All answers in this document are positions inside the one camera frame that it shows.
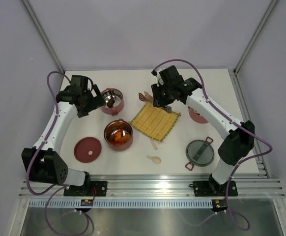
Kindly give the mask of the dark chocolate pastry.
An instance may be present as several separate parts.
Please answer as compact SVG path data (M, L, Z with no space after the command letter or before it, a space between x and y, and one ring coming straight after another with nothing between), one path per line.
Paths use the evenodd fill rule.
M112 108L114 106L114 104L115 104L115 98L111 97L107 102L107 107Z

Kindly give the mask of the salmon slice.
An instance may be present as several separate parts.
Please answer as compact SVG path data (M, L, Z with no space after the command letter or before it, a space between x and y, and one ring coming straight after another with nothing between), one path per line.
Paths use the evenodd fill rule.
M149 101L149 99L145 96L145 95L143 95L142 93L140 93L139 92L139 100L140 101L143 101L143 102L145 102L145 101Z

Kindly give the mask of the red sausage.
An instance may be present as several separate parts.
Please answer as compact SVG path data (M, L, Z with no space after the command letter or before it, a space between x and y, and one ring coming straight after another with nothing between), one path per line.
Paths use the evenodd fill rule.
M119 142L118 141L115 141L115 140L109 140L109 143L112 144L112 145L119 145Z

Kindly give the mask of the fried chicken piece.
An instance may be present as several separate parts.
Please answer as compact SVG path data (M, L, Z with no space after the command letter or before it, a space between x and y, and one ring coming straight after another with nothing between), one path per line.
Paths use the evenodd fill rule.
M131 139L131 135L130 134L125 134L118 141L121 142L121 143L126 143L130 139Z

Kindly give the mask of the metal tongs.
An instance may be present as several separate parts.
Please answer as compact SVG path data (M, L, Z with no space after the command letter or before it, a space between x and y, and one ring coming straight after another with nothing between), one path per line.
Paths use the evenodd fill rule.
M145 102L145 103L150 103L153 107L155 107L154 106L154 98L153 98L153 96L151 96L146 91L144 91L144 94L139 92L139 100L142 101L142 102ZM156 106L156 108L162 109L162 110L166 111L169 114L172 113L172 108L170 106L168 106L168 105L160 106L160 107Z

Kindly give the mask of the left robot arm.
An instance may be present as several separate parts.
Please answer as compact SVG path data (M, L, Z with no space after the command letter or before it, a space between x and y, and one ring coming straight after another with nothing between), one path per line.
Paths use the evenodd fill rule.
M26 170L29 192L39 196L59 185L74 194L94 193L88 172L71 169L60 156L67 130L75 117L82 118L105 104L98 86L91 78L73 75L58 94L52 93L53 114L32 148L25 148L21 158Z

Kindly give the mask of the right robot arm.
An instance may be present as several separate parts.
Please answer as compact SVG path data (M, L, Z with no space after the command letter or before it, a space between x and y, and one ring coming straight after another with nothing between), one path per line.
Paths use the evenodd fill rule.
M157 83L152 84L153 105L163 108L180 101L203 116L219 133L223 142L218 148L220 160L208 179L211 193L220 195L235 165L254 147L255 126L251 121L242 122L233 117L204 93L204 86L194 78L183 79L174 65L152 70Z

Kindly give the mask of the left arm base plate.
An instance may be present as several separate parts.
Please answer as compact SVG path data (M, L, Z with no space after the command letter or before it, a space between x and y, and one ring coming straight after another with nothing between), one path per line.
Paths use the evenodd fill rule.
M64 190L66 197L105 197L107 193L107 181L93 181L82 186L70 185L68 189Z

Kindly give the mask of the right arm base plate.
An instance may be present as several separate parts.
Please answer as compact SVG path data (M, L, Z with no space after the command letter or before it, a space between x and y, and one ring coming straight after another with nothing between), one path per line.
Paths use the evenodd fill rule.
M193 189L195 197L237 197L238 191L235 181L231 181L229 187L227 182L222 185L213 186L208 180L193 181L189 187Z

